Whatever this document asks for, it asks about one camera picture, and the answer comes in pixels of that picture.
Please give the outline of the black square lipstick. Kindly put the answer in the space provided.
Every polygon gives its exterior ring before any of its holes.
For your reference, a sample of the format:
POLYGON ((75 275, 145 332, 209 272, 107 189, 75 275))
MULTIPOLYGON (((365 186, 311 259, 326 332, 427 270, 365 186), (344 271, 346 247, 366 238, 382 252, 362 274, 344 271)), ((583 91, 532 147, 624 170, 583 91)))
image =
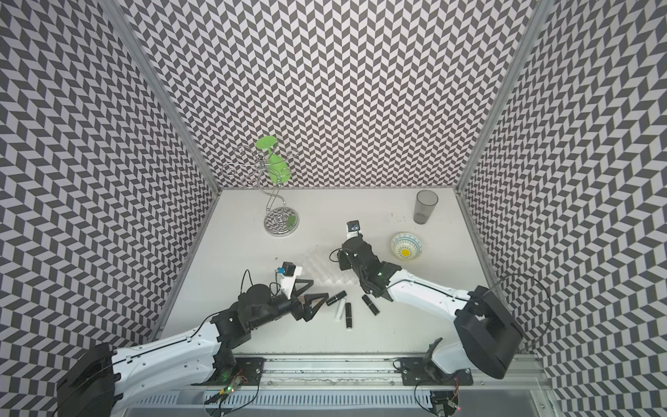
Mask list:
POLYGON ((380 314, 379 309, 371 301, 368 295, 363 295, 362 300, 365 303, 365 305, 369 308, 369 310, 373 313, 374 316, 378 316, 378 314, 380 314))

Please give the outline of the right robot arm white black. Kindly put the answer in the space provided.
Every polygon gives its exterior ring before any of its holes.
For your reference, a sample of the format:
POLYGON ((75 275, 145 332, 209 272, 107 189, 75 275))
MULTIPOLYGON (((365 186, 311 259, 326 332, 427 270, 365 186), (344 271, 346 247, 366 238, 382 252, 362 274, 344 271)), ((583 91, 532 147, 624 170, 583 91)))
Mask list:
POLYGON ((336 257, 340 269, 354 272, 365 294, 437 316, 455 332, 429 345, 424 368, 431 381, 442 383, 468 369, 504 379, 525 332, 493 290, 465 291, 419 278, 380 261, 361 235, 347 239, 336 257))

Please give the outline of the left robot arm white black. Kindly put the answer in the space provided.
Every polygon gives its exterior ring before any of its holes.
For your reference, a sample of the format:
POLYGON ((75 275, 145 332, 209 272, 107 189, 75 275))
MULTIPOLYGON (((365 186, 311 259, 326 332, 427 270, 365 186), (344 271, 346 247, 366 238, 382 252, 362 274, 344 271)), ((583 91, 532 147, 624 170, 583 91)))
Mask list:
POLYGON ((207 316, 194 330, 148 344, 89 349, 57 384, 55 416, 111 416, 135 403, 187 385, 226 386, 243 376, 233 351, 263 325, 292 316, 311 321, 328 294, 311 294, 311 280, 273 294, 255 284, 229 308, 207 316))

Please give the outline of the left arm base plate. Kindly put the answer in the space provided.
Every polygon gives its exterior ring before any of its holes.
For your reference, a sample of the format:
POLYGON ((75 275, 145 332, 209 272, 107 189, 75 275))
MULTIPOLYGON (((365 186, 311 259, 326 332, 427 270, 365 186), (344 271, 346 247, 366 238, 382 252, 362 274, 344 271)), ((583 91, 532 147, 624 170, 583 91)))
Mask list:
POLYGON ((196 383, 196 386, 229 386, 234 378, 240 378, 241 385, 256 387, 262 380, 265 363, 266 359, 259 356, 238 358, 235 365, 223 363, 222 366, 214 368, 214 373, 204 382, 196 383))

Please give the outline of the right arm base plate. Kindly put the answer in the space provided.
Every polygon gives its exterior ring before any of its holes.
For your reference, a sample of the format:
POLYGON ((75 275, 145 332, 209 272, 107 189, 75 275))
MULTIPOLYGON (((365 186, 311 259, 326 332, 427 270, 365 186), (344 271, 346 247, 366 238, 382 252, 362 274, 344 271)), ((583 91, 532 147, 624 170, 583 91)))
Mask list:
POLYGON ((403 385, 408 387, 417 385, 468 387, 474 385, 472 372, 469 369, 450 375, 420 357, 400 357, 393 362, 393 366, 401 375, 403 385))

